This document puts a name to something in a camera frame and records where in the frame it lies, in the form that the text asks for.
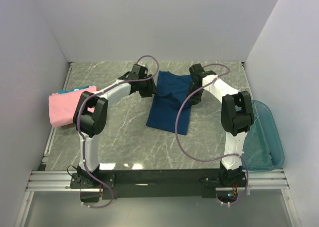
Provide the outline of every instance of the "pink cloth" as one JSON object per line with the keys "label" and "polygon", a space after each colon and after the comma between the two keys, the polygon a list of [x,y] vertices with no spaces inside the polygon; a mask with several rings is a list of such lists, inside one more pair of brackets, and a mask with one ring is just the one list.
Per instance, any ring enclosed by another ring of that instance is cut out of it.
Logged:
{"label": "pink cloth", "polygon": [[49,116],[51,125],[56,128],[71,124],[82,92],[94,92],[96,90],[96,86],[89,86],[82,90],[63,94],[54,93],[49,96]]}

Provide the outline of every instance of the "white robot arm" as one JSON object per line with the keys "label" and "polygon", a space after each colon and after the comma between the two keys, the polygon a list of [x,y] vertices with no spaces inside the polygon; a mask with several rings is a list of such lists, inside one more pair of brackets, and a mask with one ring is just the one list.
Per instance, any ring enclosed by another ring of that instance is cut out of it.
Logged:
{"label": "white robot arm", "polygon": [[[221,124],[226,131],[226,143],[224,154],[243,153],[244,141],[250,126],[254,123],[254,114],[251,97],[247,91],[239,91],[223,80],[213,71],[204,71],[201,64],[195,64],[189,72],[193,78],[188,94],[201,86],[205,86],[213,96],[222,104]],[[202,90],[191,98],[193,104],[201,100]],[[228,156],[222,159],[221,167],[226,171],[238,170],[241,168],[241,160],[237,156]]]}
{"label": "white robot arm", "polygon": [[[114,84],[119,84],[120,82],[122,82],[121,80],[116,80],[112,85]],[[110,86],[100,90],[100,91],[96,91],[95,93],[98,92],[103,92],[103,90],[108,89]],[[116,104],[117,102],[119,102],[123,97],[126,97],[128,95],[130,95],[131,93],[131,84],[129,83],[124,83],[121,85],[118,85],[117,87],[113,88],[112,90],[100,95],[100,98],[103,98],[105,100],[108,100],[108,105],[113,105]],[[98,160],[98,147],[99,147],[99,139],[100,139],[100,135],[95,135],[92,138],[89,137],[88,134],[83,133],[85,136],[85,158],[86,158],[86,164],[87,167],[89,169],[90,172],[93,172],[98,166],[99,166],[99,160]],[[84,164],[83,164],[83,137],[79,134],[80,137],[80,148],[81,148],[81,158],[80,158],[80,163],[79,163],[79,167],[84,170]]]}
{"label": "white robot arm", "polygon": [[[77,105],[75,114],[73,116],[73,123],[77,126],[78,115],[80,107],[87,97],[97,93],[99,96],[91,98],[85,105],[85,108],[80,117],[80,127],[82,135],[80,137],[80,148],[81,148],[81,159],[78,166],[79,171],[84,170],[83,163],[83,142],[85,141],[85,162],[88,170],[94,172],[99,167],[98,161],[98,146],[99,146],[99,134],[105,127],[107,109],[108,106],[116,104],[123,97],[128,96],[136,91],[138,91],[141,97],[152,97],[152,94],[156,93],[156,87],[153,79],[149,79],[143,82],[133,82],[133,80],[146,79],[151,77],[148,75],[148,69],[144,66],[134,64],[132,71],[125,73],[123,76],[119,77],[112,85],[96,91],[94,93],[83,92],[79,103]],[[94,107],[94,112],[88,111],[89,107]]]}

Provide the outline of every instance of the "white backdrop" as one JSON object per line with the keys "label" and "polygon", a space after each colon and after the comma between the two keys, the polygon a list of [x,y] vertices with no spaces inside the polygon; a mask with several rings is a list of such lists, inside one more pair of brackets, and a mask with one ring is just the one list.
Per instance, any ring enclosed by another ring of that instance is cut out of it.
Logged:
{"label": "white backdrop", "polygon": [[0,0],[0,226],[14,225],[51,128],[67,62],[33,0]]}
{"label": "white backdrop", "polygon": [[318,10],[318,0],[279,0],[245,65],[254,98],[274,114],[303,227],[319,224]]}
{"label": "white backdrop", "polygon": [[69,61],[246,61],[277,0],[35,0]]}

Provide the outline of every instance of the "cable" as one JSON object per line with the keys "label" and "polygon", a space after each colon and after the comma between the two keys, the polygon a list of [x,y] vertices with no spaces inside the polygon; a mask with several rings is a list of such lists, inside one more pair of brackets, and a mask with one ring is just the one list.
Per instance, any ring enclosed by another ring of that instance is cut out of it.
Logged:
{"label": "cable", "polygon": [[214,66],[214,65],[218,65],[218,66],[222,66],[222,67],[225,67],[226,68],[226,72],[225,73],[222,73],[220,75],[218,75],[214,80],[212,80],[211,82],[209,82],[208,84],[206,85],[203,85],[201,87],[199,87],[198,89],[196,89],[195,91],[193,91],[192,93],[189,94],[189,96],[186,97],[186,99],[184,100],[184,102],[182,103],[178,113],[177,113],[177,117],[176,117],[176,121],[175,121],[175,137],[176,137],[176,141],[177,141],[177,144],[180,148],[180,150],[185,154],[187,155],[189,158],[195,160],[195,161],[200,161],[200,162],[211,162],[211,161],[217,161],[217,160],[220,160],[220,159],[223,159],[225,157],[228,157],[228,156],[238,156],[242,162],[244,163],[244,166],[246,168],[246,175],[247,175],[247,178],[246,178],[246,186],[245,186],[245,189],[244,189],[244,192],[243,194],[234,202],[230,203],[231,205],[232,204],[235,204],[237,203],[238,201],[240,201],[244,195],[247,193],[247,190],[248,190],[248,180],[249,180],[249,171],[248,171],[248,165],[246,163],[246,161],[243,159],[243,157],[237,153],[231,153],[231,154],[226,154],[226,155],[223,155],[223,156],[219,156],[219,157],[216,157],[216,158],[213,158],[213,159],[199,159],[199,158],[196,158],[196,157],[193,157],[191,156],[189,153],[186,152],[186,150],[183,148],[183,146],[181,146],[181,143],[179,141],[179,138],[178,138],[178,133],[177,133],[177,127],[178,127],[178,121],[179,121],[179,117],[180,117],[180,114],[185,106],[185,104],[188,102],[188,100],[194,95],[196,94],[197,92],[199,92],[200,90],[203,90],[206,86],[209,86],[211,84],[213,84],[218,78],[222,77],[222,76],[225,76],[227,75],[228,73],[230,73],[230,69],[228,66],[224,65],[224,64],[220,64],[220,63],[212,63],[212,64],[209,64],[209,65],[206,65],[204,66],[203,68],[206,68],[208,66]]}
{"label": "cable", "polygon": [[75,167],[75,166],[70,165],[70,166],[68,166],[68,168],[66,169],[66,172],[72,177],[72,175],[71,175],[70,172],[69,172],[69,168],[70,168],[71,166],[76,170],[76,167]]}
{"label": "cable", "polygon": [[93,175],[90,173],[90,171],[89,171],[89,169],[88,169],[88,167],[87,167],[87,165],[86,165],[86,159],[85,159],[85,158],[86,158],[86,156],[85,156],[85,142],[86,142],[86,137],[83,135],[83,133],[82,133],[82,131],[81,131],[81,126],[80,126],[81,115],[82,115],[82,113],[83,113],[83,110],[84,110],[84,107],[85,107],[86,103],[87,103],[88,100],[90,100],[91,98],[94,98],[94,97],[96,97],[96,96],[99,96],[99,95],[101,95],[101,94],[104,94],[105,92],[108,92],[108,91],[112,90],[113,88],[115,88],[115,87],[117,87],[117,86],[119,86],[119,85],[122,85],[122,84],[124,84],[124,83],[148,81],[148,80],[154,78],[154,77],[158,74],[158,72],[159,72],[159,70],[160,70],[160,65],[159,65],[159,62],[158,62],[153,56],[151,56],[151,55],[144,55],[144,56],[140,57],[140,58],[137,60],[136,64],[138,64],[139,61],[142,60],[142,59],[145,58],[145,57],[150,57],[150,58],[152,58],[152,59],[155,61],[156,65],[157,65],[157,70],[156,70],[156,72],[155,72],[154,75],[152,75],[152,76],[150,76],[150,77],[148,77],[148,78],[145,78],[145,79],[128,80],[128,81],[122,81],[122,82],[119,82],[119,83],[117,83],[117,84],[114,84],[113,86],[110,86],[109,88],[107,88],[107,89],[105,89],[105,90],[103,90],[103,91],[101,91],[101,92],[97,92],[97,93],[95,93],[95,94],[93,94],[93,95],[87,97],[87,98],[83,101],[83,103],[82,103],[82,105],[81,105],[81,107],[80,107],[79,114],[78,114],[78,116],[77,116],[77,129],[78,129],[78,132],[79,132],[80,136],[81,136],[82,139],[83,139],[83,142],[82,142],[82,156],[83,156],[83,165],[84,165],[85,171],[88,173],[88,175],[89,175],[93,180],[99,182],[101,185],[103,185],[104,187],[106,187],[106,188],[111,192],[111,199],[110,199],[110,201],[109,201],[108,203],[106,203],[105,205],[102,205],[102,206],[90,206],[90,205],[88,205],[87,203],[83,203],[83,205],[85,205],[85,206],[87,206],[87,207],[89,207],[89,208],[100,209],[100,208],[104,208],[104,207],[106,207],[106,206],[109,206],[109,205],[111,204],[111,202],[113,201],[113,199],[114,199],[114,192],[113,192],[113,190],[112,190],[106,183],[104,183],[103,181],[101,181],[101,180],[99,180],[98,178],[96,178],[95,176],[93,176]]}

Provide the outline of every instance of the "teal plastic tray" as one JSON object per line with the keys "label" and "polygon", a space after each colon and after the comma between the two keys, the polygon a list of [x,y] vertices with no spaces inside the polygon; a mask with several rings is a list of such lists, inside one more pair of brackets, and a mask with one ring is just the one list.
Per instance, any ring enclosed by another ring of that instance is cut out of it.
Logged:
{"label": "teal plastic tray", "polygon": [[279,169],[285,155],[273,115],[264,103],[256,100],[252,103],[255,123],[245,139],[243,158],[250,171]]}

